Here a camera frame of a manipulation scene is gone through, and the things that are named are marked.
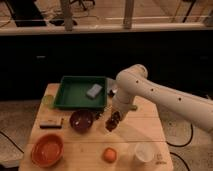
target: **green tray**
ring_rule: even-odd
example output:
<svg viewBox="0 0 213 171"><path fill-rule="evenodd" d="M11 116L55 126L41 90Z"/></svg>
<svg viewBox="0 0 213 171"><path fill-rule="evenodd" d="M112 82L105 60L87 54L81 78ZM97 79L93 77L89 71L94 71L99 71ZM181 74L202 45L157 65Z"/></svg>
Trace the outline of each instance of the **green tray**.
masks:
<svg viewBox="0 0 213 171"><path fill-rule="evenodd" d="M93 84L99 84L103 88L95 99L90 99L86 92ZM104 109L107 104L106 86L107 79L102 76L64 76L54 100L54 107Z"/></svg>

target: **dark bowl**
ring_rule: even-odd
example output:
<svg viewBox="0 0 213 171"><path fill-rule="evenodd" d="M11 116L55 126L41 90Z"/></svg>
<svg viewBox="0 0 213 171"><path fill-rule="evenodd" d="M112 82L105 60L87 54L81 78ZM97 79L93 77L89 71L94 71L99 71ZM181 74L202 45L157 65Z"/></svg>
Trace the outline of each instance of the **dark bowl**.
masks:
<svg viewBox="0 0 213 171"><path fill-rule="evenodd" d="M82 109L73 112L70 117L71 127L78 133L86 133L93 124L93 113Z"/></svg>

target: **plastic cup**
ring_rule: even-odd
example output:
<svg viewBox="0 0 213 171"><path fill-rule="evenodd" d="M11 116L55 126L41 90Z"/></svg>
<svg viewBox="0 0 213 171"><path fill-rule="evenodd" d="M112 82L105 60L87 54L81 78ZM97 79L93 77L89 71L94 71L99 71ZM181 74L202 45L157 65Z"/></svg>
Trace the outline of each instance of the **plastic cup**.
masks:
<svg viewBox="0 0 213 171"><path fill-rule="evenodd" d="M154 159L155 152L150 142L137 143L134 149L134 160L137 164L145 164Z"/></svg>

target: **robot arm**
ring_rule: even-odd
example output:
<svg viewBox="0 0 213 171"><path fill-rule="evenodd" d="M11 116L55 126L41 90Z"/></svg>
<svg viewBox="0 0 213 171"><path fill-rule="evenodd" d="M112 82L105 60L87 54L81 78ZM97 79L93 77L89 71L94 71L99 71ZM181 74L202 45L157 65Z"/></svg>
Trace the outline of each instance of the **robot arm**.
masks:
<svg viewBox="0 0 213 171"><path fill-rule="evenodd" d="M195 126L213 133L213 101L155 84L147 80L147 76L146 68L139 64L118 73L116 77L118 90L112 99L112 108L115 112L106 122L109 131L125 118L137 95L163 105Z"/></svg>

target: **cable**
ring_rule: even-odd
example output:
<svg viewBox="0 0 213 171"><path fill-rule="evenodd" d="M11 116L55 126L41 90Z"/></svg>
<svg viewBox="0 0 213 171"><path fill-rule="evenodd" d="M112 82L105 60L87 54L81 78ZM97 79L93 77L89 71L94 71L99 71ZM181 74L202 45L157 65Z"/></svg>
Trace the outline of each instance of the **cable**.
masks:
<svg viewBox="0 0 213 171"><path fill-rule="evenodd" d="M192 139L193 139L193 136L194 136L193 125L191 124L190 127L191 127L191 135L190 135L189 140L188 140L185 144L177 145L177 144L172 144L172 143L169 143L168 141L166 141L167 144L170 145L170 146L173 146L173 147L185 147L185 146L187 146L188 144L190 144L191 141L192 141Z"/></svg>
<svg viewBox="0 0 213 171"><path fill-rule="evenodd" d="M12 18L10 18L6 23L0 25L0 28L2 28L2 27L4 27L4 26L8 25L8 24L11 22L11 20L12 20Z"/></svg>
<svg viewBox="0 0 213 171"><path fill-rule="evenodd" d="M184 160L182 157L180 157L178 154L173 153L173 152L170 152L170 154L172 154L172 155L178 157L178 158L183 162L183 164L185 165L187 171L190 171L190 168L189 168L188 164L185 162L185 160Z"/></svg>
<svg viewBox="0 0 213 171"><path fill-rule="evenodd" d="M19 148L19 146L13 140L11 140L11 138L8 137L5 133L0 131L0 134L6 137L20 152L24 153L24 151L21 148Z"/></svg>

